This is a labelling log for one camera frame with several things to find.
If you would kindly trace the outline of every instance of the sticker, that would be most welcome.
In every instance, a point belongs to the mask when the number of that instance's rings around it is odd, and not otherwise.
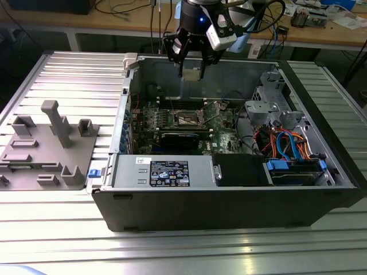
[[[151,158],[136,158],[136,164],[150,164]]]
[[[190,175],[188,162],[150,161],[149,182],[152,187],[189,187]]]

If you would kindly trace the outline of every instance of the motherboard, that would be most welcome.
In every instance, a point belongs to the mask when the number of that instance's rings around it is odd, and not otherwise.
[[[134,154],[243,153],[235,130],[238,111],[225,100],[149,101],[132,113]]]

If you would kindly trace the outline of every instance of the blue cable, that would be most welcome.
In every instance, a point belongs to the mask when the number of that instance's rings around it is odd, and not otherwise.
[[[273,48],[271,49],[271,52],[270,52],[270,56],[269,56],[269,59],[271,59],[273,53],[274,53],[274,49],[275,49],[275,46],[276,46],[276,42],[278,41],[278,34],[276,32],[276,29],[273,25],[273,31],[274,31],[274,34],[275,34],[275,41],[274,41],[274,44],[273,44]]]
[[[276,149],[278,150],[278,152],[284,156],[289,162],[291,161],[290,157],[287,156],[285,153],[283,153],[281,147],[280,147],[280,139],[283,135],[287,134],[291,140],[291,147],[292,147],[292,152],[293,152],[293,155],[294,157],[300,161],[300,162],[303,162],[303,158],[301,157],[301,155],[299,154],[299,152],[297,151],[297,148],[296,148],[296,144],[294,142],[294,139],[293,139],[293,136],[290,134],[290,133],[287,133],[287,132],[281,132],[278,137],[276,137]]]

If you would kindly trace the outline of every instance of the circuit board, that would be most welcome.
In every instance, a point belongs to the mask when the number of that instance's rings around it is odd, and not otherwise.
[[[162,109],[159,104],[148,102],[135,110],[135,120],[135,154],[165,154],[160,144],[162,133],[167,132],[200,136],[197,148],[185,154],[244,152],[235,130],[236,110],[226,101],[212,101],[196,110]]]

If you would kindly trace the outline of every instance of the wooden workbench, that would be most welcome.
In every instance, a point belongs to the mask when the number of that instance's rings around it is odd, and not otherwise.
[[[124,3],[125,0],[111,0],[112,4]],[[125,5],[119,8],[119,10],[132,9],[134,7],[146,5],[149,2],[146,0],[137,0],[131,5]],[[277,4],[274,4],[272,9],[278,11]],[[119,17],[113,16],[111,14],[103,14],[95,9],[93,9],[89,15],[74,15],[74,14],[61,14],[61,13],[47,13],[38,11],[13,11],[7,6],[10,14],[24,27],[32,27],[39,29],[44,28],[47,30],[48,27],[52,27],[53,30],[60,29],[74,30],[74,33],[96,33],[89,32],[87,30],[97,29],[98,33],[105,34],[115,34],[116,35],[127,35],[132,36],[149,36],[150,31],[150,13],[151,7],[143,7],[138,10],[134,10],[129,13],[125,18],[121,19]],[[103,1],[99,8],[104,11],[110,11],[108,1]],[[163,28],[168,20],[170,5],[162,4],[162,23],[161,29]],[[354,8],[355,12],[366,12],[367,7],[357,6]],[[173,17],[169,25],[168,31],[174,31],[177,28],[177,20],[174,19],[175,5],[173,6]],[[304,43],[305,47],[308,44],[316,45],[334,45],[334,49],[337,46],[352,46],[360,47],[363,45],[367,38],[367,28],[359,28],[356,30],[349,30],[345,27],[339,26],[334,22],[329,21],[326,28],[315,28],[315,27],[305,27],[303,29],[291,27],[290,17],[284,16],[279,23],[287,28],[290,28],[287,36],[287,42],[300,42]],[[11,19],[7,16],[4,10],[0,7],[0,24],[13,24]],[[153,21],[153,32],[157,36],[158,32],[158,8],[155,8],[154,21]],[[271,33],[269,31],[263,31],[259,34],[252,34],[252,40],[268,40],[271,38]]]

